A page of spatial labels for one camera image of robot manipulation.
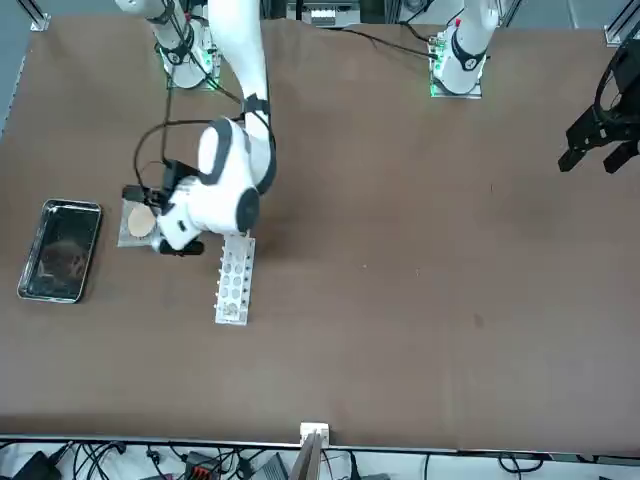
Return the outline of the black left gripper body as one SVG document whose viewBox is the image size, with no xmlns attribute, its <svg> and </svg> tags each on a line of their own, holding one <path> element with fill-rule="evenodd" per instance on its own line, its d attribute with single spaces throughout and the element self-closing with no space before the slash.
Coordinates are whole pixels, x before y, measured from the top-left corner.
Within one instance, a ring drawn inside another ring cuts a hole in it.
<svg viewBox="0 0 640 480">
<path fill-rule="evenodd" d="M 600 117 L 614 124 L 639 123 L 639 40 L 622 44 L 609 62 L 599 84 L 599 97 L 613 78 L 618 102 L 608 110 L 600 107 Z"/>
</svg>

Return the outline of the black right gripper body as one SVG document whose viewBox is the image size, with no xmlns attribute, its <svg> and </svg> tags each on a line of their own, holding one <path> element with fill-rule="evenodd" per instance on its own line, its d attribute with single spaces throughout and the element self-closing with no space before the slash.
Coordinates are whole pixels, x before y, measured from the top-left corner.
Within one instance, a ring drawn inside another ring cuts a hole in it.
<svg viewBox="0 0 640 480">
<path fill-rule="evenodd" d="M 160 198 L 168 201 L 180 182 L 187 177 L 197 177 L 199 170 L 178 160 L 165 160 Z"/>
</svg>

